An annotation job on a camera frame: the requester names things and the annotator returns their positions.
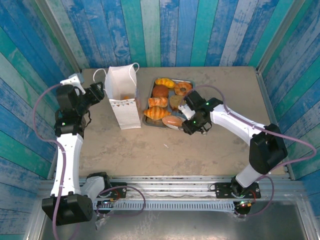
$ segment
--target beige tabletop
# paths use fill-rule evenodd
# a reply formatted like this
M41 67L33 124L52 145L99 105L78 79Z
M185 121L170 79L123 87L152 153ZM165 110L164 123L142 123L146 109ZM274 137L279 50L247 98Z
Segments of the beige tabletop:
M93 83L95 69L83 71L84 86ZM227 105L239 114L268 125L269 118L253 67L148 67L137 72L142 110L156 77L192 80L196 86L218 87ZM103 81L102 71L96 81ZM207 100L221 99L211 88L199 89ZM188 135L141 124L120 130L105 97L90 108L92 122L85 129L79 175L105 171L110 176L236 175L249 163L249 147L227 129L213 125L207 135ZM273 174L284 174L283 168Z

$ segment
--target blue wooden plank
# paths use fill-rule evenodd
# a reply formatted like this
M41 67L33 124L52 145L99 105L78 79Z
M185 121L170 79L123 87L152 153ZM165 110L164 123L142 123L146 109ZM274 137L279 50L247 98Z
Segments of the blue wooden plank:
M110 37L106 16L100 0L83 0L83 7L94 34L97 48L104 62L100 68L117 66L117 59Z
M37 193L40 180L44 178L22 166L0 157L0 183Z
M52 162L56 149L47 142L41 141L32 128L24 124L10 111L0 105L0 131L25 145L44 159Z
M0 104L8 111L15 115L18 119L24 122L29 128L33 129L32 112L33 109L14 92L1 78L0 78ZM37 123L37 130L39 134L46 139L55 139L55 131L50 125L38 114L35 115Z
M50 73L60 81L65 79L57 63L54 61L54 59L50 55L50 52L48 52L48 49L44 45L43 40L38 36L37 32L31 26L24 12L19 8L16 1L2 0L1 5L2 4L11 15L12 19L17 24L21 32L23 32L24 36L28 39L29 43L38 54L38 57L48 67ZM16 28L8 29L8 31L13 32L16 32L17 30L18 29Z
M63 0L61 2L69 16L90 68L106 67L106 63L102 60L99 53L94 34L90 28L81 0Z
M304 36L305 32L309 28L310 24L313 22L318 12L320 11L320 1L315 0L311 3L310 7L304 14L303 18L295 28L291 37L279 53L279 56L274 61L273 65L270 67L268 74L264 78L265 86L267 87L270 82L272 83L278 74L278 71L288 59L294 47L298 44L301 38Z
M31 213L36 193L0 183L0 209Z
M160 0L161 66L175 67L179 0Z
M205 65L212 27L219 0L199 0L190 66Z
M58 49L56 48L55 44L51 40L44 25L42 24L37 13L35 12L30 0L19 0L16 2L21 8L25 17L29 20L30 24L32 25L36 33L39 35L39 37L43 41L44 45L46 46L47 50L49 51L55 63L58 65L64 77L67 78L68 76L70 76L73 72L71 72L68 69L65 60L58 52Z
M278 121L282 131L286 131L303 114L320 101L320 80L316 81L308 91Z
M279 85L274 95L269 95L272 107L275 109L278 103L286 96L286 94L292 89L292 87L299 81L308 68L315 62L320 56L320 34L308 47L299 61L291 69L290 73Z
M287 15L289 8L291 7L293 0L279 0L278 4L273 11L273 14L264 29L264 32L260 38L258 45L256 46L252 57L249 62L249 66L257 67L262 56L264 55L269 43L277 32L281 22Z
M257 3L258 0L239 0L233 16L232 24L230 26L228 37L225 41L219 64L220 66L234 65L239 48L247 32Z
M302 117L299 118L286 132L281 128L281 132L285 135L295 138L301 138L304 134L309 132L320 123L320 101L318 101L312 108L309 109ZM284 143L288 148L293 142L285 139Z
M140 0L121 0L121 5L131 60L133 63L139 63L140 67L146 67L147 58Z
M129 65L132 61L121 0L101 0L101 2L117 63L119 66Z
M189 67L195 35L199 0L181 0L178 13L178 33L176 42L176 67Z
M215 13L205 66L219 66L238 0L219 0Z
M308 27L307 31L302 36L302 38L297 43L297 45L293 49L291 49L290 55L288 56L287 60L283 63L280 70L277 72L275 76L276 80L268 81L268 84L266 84L266 89L270 97L273 97L276 91L278 91L279 86L283 83L283 81L287 78L287 76L292 72L295 66L299 68L299 66L304 65L305 66L304 69L307 70L308 67L314 62L314 60L316 60L317 56L315 56L315 54L318 54L317 52L320 49L320 47L318 46L320 42L319 34L320 34L320 16L316 17L313 20L313 22ZM312 53L312 56L313 56L312 60L309 60L308 63L303 62L303 56L306 58L306 55L310 53Z
M247 66L279 0L260 0L237 52L234 66Z
M25 234L30 216L28 212L0 209L0 234Z

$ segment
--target croissant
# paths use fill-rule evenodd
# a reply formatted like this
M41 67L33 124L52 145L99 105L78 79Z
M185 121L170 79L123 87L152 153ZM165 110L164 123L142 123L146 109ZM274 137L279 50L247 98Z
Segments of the croissant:
M176 86L176 83L169 78L158 78L155 80L155 84L157 85L165 85L169 89L173 89Z
M151 97L148 99L148 103L150 108L153 106L159 106L159 107L165 108L166 106L168 106L168 98L164 96Z
M151 118L152 120L160 120L165 116L171 115L171 112L165 110L162 107L153 106L147 110L144 110L143 114L146 115L148 118Z

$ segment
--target metal tray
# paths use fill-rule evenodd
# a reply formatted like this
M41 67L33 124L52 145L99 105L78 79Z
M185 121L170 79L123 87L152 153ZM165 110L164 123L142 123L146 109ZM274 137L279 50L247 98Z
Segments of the metal tray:
M148 95L148 98L152 98L152 90L154 89L154 87L156 86L156 83L155 81L157 79L160 79L160 78L167 78L167 77L156 77L155 79L153 79L153 85L151 87L151 90L150 90L150 93ZM195 87L195 83L193 81L189 81L189 80L182 80L182 79L173 79L173 78L170 78L168 77L169 79L171 79L172 81L174 81L176 84L180 83L180 82L186 82L186 83L189 83L192 85L192 88ZM169 95L168 95L168 106L167 107L164 107L166 110L168 110L169 112L171 112L171 115L172 116L177 116L177 117L181 117L181 118L184 118L184 119L187 119L185 117L185 115L182 114L182 112L180 112L178 109L175 109L173 110L171 107L170 107L170 104L169 104L169 99L171 96L173 95L176 95L175 94L175 90L174 88L169 88ZM145 109L143 110L146 110L149 108L149 103L147 101L146 103L146 107ZM152 120L151 118L147 117L146 115L143 116L143 119L142 119L143 123L147 126L152 126L152 127L157 127L157 128L165 128L165 129L170 129L169 127L167 127L166 125L164 125L164 123L162 122L162 120Z

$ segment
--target bread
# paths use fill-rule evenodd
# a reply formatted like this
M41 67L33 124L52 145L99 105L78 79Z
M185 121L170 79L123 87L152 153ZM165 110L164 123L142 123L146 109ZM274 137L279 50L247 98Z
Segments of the bread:
M169 104L171 106L172 109L178 109L178 106L181 103L181 100L184 98L184 96L180 96L180 95L173 95L170 97L169 99Z
M177 95L185 96L191 89L192 85L190 83L182 81L175 85L174 92Z
M171 112L165 110L162 107L153 106L147 110L144 110L143 114L146 115L148 118L151 118L152 120L160 120L165 116L171 115Z
M152 90L152 97L158 98L158 97L168 97L169 95L169 89L164 85L157 85Z
M149 108L153 106L159 106L161 108L165 108L166 106L168 106L168 98L164 96L151 97L148 99L148 103L149 103Z
M158 78L157 80L155 80L155 84L157 85L164 85L167 88L173 89L176 85L176 83L174 81L172 81L170 78Z

